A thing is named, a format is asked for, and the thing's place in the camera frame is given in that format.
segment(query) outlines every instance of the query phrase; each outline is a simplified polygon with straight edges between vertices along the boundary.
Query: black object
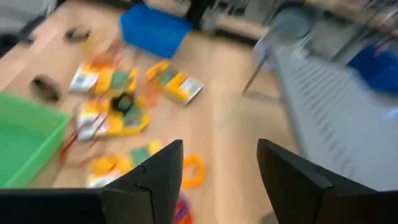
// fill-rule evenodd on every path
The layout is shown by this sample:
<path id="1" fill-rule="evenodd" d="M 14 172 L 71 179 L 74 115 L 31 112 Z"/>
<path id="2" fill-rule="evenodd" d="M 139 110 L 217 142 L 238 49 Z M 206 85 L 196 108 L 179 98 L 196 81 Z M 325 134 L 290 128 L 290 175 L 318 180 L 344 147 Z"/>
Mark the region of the black object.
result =
<path id="1" fill-rule="evenodd" d="M 84 27 L 72 27 L 64 35 L 64 39 L 71 43 L 80 43 L 86 41 L 91 34 L 89 29 Z"/>
<path id="2" fill-rule="evenodd" d="M 0 58 L 19 42 L 15 34 L 0 34 Z"/>
<path id="3" fill-rule="evenodd" d="M 182 140 L 101 189 L 0 190 L 1 223 L 172 224 Z"/>
<path id="4" fill-rule="evenodd" d="M 375 191 L 265 139 L 257 161 L 279 224 L 398 222 L 397 191 Z"/>
<path id="5" fill-rule="evenodd" d="M 122 93 L 120 96 L 112 98 L 111 106 L 112 109 L 126 115 L 134 106 L 134 94 Z"/>
<path id="6" fill-rule="evenodd" d="M 37 75 L 31 86 L 36 94 L 46 101 L 57 102 L 61 98 L 58 85 L 46 75 Z"/>

